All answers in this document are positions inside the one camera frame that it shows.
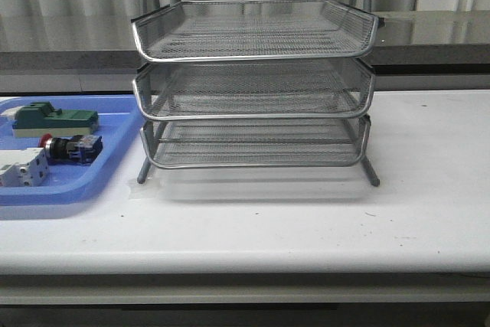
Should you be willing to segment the green and beige switch block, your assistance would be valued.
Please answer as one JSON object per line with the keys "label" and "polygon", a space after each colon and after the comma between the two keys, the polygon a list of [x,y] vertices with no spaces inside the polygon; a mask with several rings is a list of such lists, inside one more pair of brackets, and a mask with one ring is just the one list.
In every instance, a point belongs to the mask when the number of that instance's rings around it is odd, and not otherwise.
{"label": "green and beige switch block", "polygon": [[50,102],[33,102],[15,106],[1,113],[11,123],[15,138],[89,135],[100,125],[97,111],[55,108]]}

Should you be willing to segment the blue plastic tray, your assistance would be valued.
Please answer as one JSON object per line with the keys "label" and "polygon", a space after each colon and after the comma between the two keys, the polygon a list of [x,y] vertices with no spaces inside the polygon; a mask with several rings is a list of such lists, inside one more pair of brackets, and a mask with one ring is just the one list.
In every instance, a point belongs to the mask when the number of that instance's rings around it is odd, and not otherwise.
{"label": "blue plastic tray", "polygon": [[143,122],[136,100],[129,94],[15,97],[1,101],[1,111],[41,101],[63,110],[97,111],[100,127],[96,134],[102,137],[103,150],[91,165],[52,165],[40,186],[3,188],[1,206],[70,204],[97,195],[113,176]]}

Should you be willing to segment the silver mesh tray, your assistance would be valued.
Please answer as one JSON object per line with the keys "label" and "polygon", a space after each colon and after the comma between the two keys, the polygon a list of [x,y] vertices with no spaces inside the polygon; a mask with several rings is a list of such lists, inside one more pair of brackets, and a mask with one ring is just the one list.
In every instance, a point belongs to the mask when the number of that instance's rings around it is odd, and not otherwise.
{"label": "silver mesh tray", "polygon": [[380,19],[332,0],[186,1],[132,19],[154,63],[360,57]]}
{"label": "silver mesh tray", "polygon": [[353,58],[146,64],[132,82],[142,115],[185,119],[363,116],[374,71]]}
{"label": "silver mesh tray", "polygon": [[145,154],[163,169],[348,167],[365,157],[371,121],[216,119],[148,121]]}

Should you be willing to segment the red emergency push button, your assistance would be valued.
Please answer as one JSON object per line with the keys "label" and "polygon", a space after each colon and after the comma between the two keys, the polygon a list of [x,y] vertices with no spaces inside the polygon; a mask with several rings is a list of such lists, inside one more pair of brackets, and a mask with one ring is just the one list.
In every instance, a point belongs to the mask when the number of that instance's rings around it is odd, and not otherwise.
{"label": "red emergency push button", "polygon": [[75,135],[71,138],[44,134],[38,147],[44,149],[49,163],[92,164],[103,151],[103,137],[97,135]]}

